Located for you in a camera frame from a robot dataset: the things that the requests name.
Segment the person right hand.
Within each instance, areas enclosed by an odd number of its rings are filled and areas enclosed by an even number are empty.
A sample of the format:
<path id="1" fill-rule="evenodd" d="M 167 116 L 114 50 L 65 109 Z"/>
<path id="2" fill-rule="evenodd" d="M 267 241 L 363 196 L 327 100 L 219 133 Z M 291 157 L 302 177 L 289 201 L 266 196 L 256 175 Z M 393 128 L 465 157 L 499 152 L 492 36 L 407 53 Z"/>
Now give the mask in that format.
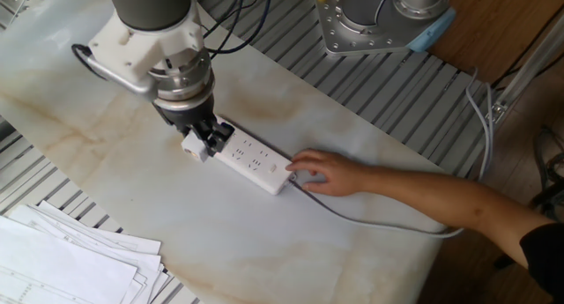
<path id="1" fill-rule="evenodd" d="M 375 171 L 373 167 L 341 154 L 311 149 L 296 154 L 286 170 L 305 170 L 312 176 L 321 174 L 324 177 L 323 182 L 307 182 L 302 188 L 328 196 L 349 196 L 367 191 L 367 184 Z"/>

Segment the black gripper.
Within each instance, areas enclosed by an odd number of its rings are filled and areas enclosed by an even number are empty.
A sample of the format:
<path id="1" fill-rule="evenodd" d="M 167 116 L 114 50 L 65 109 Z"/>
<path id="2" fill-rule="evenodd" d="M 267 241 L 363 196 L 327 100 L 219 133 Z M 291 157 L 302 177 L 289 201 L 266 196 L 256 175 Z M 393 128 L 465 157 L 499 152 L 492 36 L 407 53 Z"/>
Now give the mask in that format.
<path id="1" fill-rule="evenodd" d="M 214 97 L 209 95 L 198 105 L 188 108 L 180 105 L 171 109 L 159 105 L 156 101 L 152 104 L 162 119 L 185 138 L 193 130 L 197 138 L 204 144 L 204 153 L 214 156 L 222 152 L 230 137 L 234 133 L 234 126 L 227 122 L 220 122 L 213 113 Z"/>

